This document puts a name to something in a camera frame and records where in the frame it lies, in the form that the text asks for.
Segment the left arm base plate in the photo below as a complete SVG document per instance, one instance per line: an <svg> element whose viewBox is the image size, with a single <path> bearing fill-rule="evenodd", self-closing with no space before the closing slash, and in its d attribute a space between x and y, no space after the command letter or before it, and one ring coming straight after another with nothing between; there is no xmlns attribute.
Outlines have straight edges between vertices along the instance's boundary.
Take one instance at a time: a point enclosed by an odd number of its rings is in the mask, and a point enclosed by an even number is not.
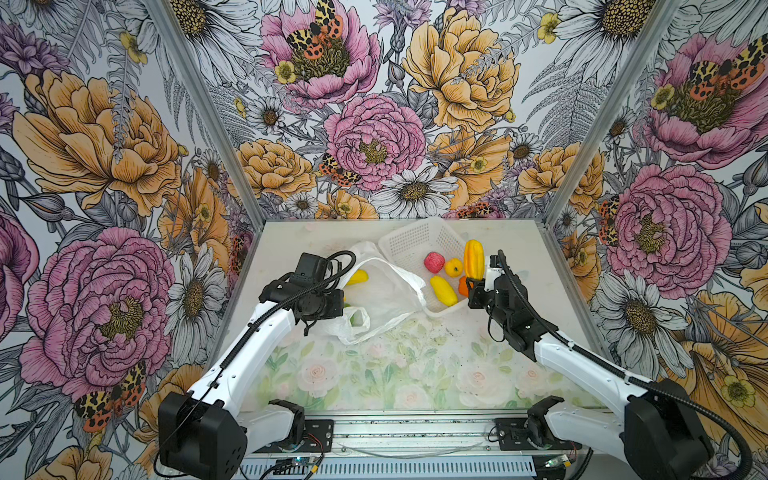
<svg viewBox="0 0 768 480"><path fill-rule="evenodd" d="M283 452L329 453L332 450L335 422L307 419L292 426L288 437L278 443Z"/></svg>

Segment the pink toy fruit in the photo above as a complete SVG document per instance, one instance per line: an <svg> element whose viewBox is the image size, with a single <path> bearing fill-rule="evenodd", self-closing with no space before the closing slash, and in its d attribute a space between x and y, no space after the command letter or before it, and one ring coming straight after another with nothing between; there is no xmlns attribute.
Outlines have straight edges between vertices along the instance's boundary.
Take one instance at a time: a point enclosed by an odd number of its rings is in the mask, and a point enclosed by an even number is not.
<svg viewBox="0 0 768 480"><path fill-rule="evenodd" d="M429 252L424 260L424 267L432 274L438 274L442 271L445 264L445 258L438 252Z"/></svg>

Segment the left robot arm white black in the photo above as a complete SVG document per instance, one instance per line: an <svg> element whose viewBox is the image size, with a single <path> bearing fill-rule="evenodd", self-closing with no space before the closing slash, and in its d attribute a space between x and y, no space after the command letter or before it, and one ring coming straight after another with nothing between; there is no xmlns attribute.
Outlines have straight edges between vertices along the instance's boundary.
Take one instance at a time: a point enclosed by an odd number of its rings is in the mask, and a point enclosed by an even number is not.
<svg viewBox="0 0 768 480"><path fill-rule="evenodd" d="M245 457L269 445L296 448L305 437L303 407L271 400L242 416L250 386L282 340L298 325L310 330L342 315L341 278L356 256L300 256L296 268L266 285L251 318L211 368L183 393L170 393L158 408L156 474L174 479L231 479Z"/></svg>

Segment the yellow toy fruit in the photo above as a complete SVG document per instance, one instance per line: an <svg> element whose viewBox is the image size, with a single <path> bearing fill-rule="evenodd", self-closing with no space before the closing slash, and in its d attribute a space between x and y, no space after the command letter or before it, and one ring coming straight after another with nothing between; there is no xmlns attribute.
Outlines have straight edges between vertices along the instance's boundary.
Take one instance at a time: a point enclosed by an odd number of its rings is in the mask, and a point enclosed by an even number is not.
<svg viewBox="0 0 768 480"><path fill-rule="evenodd" d="M458 258L452 258L444 264L444 272L451 278L459 278L464 275L463 261Z"/></svg>

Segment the yellow toy lemon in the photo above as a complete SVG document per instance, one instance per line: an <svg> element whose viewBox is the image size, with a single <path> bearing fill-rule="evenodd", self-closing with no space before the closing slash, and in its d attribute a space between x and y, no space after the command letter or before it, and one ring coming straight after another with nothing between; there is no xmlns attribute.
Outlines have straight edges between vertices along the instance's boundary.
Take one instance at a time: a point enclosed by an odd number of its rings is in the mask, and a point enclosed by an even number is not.
<svg viewBox="0 0 768 480"><path fill-rule="evenodd" d="M352 274L352 276L347 281L346 285L352 286L352 285L363 284L363 283L366 283L368 280L369 280L369 274L363 269L358 269Z"/></svg>

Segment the aluminium front rail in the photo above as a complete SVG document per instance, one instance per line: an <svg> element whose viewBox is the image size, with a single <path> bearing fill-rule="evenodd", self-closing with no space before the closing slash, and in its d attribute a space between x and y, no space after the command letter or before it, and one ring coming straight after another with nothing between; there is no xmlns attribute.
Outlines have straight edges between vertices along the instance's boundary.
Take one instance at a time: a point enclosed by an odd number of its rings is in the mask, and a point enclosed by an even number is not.
<svg viewBox="0 0 768 480"><path fill-rule="evenodd" d="M443 455L493 455L531 453L544 455L555 451L501 451L486 436L493 420L520 417L533 433L535 422L541 423L542 436L550 440L580 443L598 454L609 454L623 460L625 445L630 440L624 424L607 409L579 408L560 403L536 419L525 410L448 410L385 411L320 411L307 419L331 419L335 422L332 450L329 453L283 452L277 444L261 447L247 455L251 458L289 458L301 455L326 457L370 456L397 459Z"/></svg>

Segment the left aluminium corner post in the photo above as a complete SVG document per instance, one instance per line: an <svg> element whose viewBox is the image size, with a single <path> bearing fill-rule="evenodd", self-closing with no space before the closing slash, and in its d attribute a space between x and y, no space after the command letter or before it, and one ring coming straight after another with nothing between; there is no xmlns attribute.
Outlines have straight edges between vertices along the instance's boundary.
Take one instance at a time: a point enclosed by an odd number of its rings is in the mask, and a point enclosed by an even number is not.
<svg viewBox="0 0 768 480"><path fill-rule="evenodd" d="M203 125L226 167L233 185L256 231L261 233L266 219L252 191L249 180L236 157L235 148L223 125L216 105L208 91L205 78L199 71L196 57L183 36L171 5L167 1L149 1L147 5L160 38L173 59L180 81L196 104Z"/></svg>

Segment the yellow ridged toy starfruit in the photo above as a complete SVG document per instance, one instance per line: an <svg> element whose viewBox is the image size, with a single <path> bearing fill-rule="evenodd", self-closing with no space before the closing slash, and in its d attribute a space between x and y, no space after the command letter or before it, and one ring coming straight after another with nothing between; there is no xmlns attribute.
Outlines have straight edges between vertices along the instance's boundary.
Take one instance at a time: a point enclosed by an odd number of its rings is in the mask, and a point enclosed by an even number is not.
<svg viewBox="0 0 768 480"><path fill-rule="evenodd" d="M469 240L464 248L465 276L472 280L483 280L485 275L485 252L477 240Z"/></svg>

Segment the orange toy fruit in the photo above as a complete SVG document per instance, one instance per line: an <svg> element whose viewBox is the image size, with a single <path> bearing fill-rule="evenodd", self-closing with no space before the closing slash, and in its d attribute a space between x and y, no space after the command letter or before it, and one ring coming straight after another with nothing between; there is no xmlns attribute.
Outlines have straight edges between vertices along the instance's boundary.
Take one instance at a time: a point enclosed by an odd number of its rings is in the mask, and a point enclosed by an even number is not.
<svg viewBox="0 0 768 480"><path fill-rule="evenodd" d="M458 292L463 297L468 297L469 296L469 287L468 287L468 284L467 284L467 277L466 276L462 276L459 279Z"/></svg>

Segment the white plastic bag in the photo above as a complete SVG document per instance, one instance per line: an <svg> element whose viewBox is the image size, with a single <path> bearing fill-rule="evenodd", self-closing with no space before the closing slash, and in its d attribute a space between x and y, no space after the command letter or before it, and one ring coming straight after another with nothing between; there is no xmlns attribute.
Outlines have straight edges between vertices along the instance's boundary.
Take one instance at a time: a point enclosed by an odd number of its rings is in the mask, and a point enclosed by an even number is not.
<svg viewBox="0 0 768 480"><path fill-rule="evenodd" d="M346 304L363 308L365 324L352 327L344 317L321 320L311 331L333 337L346 346L359 344L395 328L408 317L423 313L426 306L421 289L425 282L417 275L387 261L374 243L364 241L351 247L356 255L352 270L340 280ZM352 274L363 269L366 283L347 286Z"/></svg>

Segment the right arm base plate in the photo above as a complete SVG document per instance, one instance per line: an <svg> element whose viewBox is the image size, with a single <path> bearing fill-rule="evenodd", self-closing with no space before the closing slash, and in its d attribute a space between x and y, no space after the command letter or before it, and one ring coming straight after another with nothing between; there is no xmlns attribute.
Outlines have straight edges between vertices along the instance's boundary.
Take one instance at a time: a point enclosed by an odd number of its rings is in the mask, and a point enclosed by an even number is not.
<svg viewBox="0 0 768 480"><path fill-rule="evenodd" d="M493 426L486 436L491 443L499 445L501 451L576 451L582 448L580 443L562 440L545 441L536 444L526 420L520 417L502 417L493 420Z"/></svg>

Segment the right aluminium corner post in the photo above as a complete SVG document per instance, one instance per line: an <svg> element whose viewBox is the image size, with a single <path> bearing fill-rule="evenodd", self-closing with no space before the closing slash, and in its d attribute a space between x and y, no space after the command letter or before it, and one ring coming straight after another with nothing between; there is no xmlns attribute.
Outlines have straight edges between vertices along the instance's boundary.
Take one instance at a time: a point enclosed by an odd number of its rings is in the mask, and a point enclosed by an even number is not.
<svg viewBox="0 0 768 480"><path fill-rule="evenodd" d="M545 227L552 228L554 226L557 216L575 193L582 176L598 152L605 132L621 110L620 102L629 95L635 79L642 72L648 59L657 51L662 36L671 25L681 4L683 1L680 0L657 1L651 10L637 43L630 50L626 65L618 69L615 81L581 143L574 162L545 211L543 217Z"/></svg>

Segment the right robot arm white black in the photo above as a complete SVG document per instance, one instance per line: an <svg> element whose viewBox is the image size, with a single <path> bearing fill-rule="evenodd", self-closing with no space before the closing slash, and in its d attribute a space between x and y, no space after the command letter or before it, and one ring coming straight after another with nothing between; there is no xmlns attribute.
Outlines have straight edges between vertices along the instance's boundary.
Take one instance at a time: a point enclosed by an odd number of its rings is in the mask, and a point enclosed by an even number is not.
<svg viewBox="0 0 768 480"><path fill-rule="evenodd" d="M552 369L610 412L577 407L550 395L527 411L527 437L537 447L573 441L627 463L642 479L691 479L715 454L684 390L637 376L591 352L543 319L502 252L485 256L470 242L464 253L468 305L482 309L513 350Z"/></svg>

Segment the white perforated plastic basket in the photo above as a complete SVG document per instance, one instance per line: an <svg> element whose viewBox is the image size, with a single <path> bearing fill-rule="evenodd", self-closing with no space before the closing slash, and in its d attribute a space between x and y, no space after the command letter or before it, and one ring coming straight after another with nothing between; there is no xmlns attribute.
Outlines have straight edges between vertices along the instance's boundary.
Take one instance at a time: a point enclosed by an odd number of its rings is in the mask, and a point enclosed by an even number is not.
<svg viewBox="0 0 768 480"><path fill-rule="evenodd" d="M433 318L458 312L467 305L467 298L459 293L464 270L452 276L446 266L453 260L463 261L466 241L441 218L411 222L378 241L379 250L392 264L419 276L425 286L421 289L426 301L425 313ZM436 296L431 285L433 277L442 278L457 297L453 305L446 305Z"/></svg>

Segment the yellow toy banana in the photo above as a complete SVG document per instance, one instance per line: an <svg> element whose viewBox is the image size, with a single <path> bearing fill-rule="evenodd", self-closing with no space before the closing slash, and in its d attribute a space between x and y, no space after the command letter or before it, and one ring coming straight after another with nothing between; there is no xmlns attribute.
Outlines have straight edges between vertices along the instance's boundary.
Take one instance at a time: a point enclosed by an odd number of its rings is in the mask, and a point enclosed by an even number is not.
<svg viewBox="0 0 768 480"><path fill-rule="evenodd" d="M433 276L430 285L436 299L444 306L451 307L458 302L458 296L452 285L440 276Z"/></svg>

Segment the aluminium corner post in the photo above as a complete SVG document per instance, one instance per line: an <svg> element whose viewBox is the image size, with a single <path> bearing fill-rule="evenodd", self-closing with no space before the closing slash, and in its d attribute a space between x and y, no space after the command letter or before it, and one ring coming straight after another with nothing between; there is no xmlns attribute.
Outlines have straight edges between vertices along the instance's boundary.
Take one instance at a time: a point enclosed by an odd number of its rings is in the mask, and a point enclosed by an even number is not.
<svg viewBox="0 0 768 480"><path fill-rule="evenodd" d="M615 81L581 143L574 162L545 211L543 217L545 227L552 228L554 226L557 216L575 193L582 176L598 152L605 132L621 110L620 102L629 95L635 79L642 72L648 59L657 51L662 36L671 25L681 4L683 1L680 0L657 1L651 10L637 43L630 50L626 65L618 69Z"/></svg>
<svg viewBox="0 0 768 480"><path fill-rule="evenodd" d="M226 167L233 185L256 231L261 233L266 219L252 191L249 180L236 157L235 148L223 125L216 105L208 91L205 78L199 71L196 57L183 36L171 5L167 1L149 1L147 5L160 38L173 59L180 81L196 104L203 125Z"/></svg>

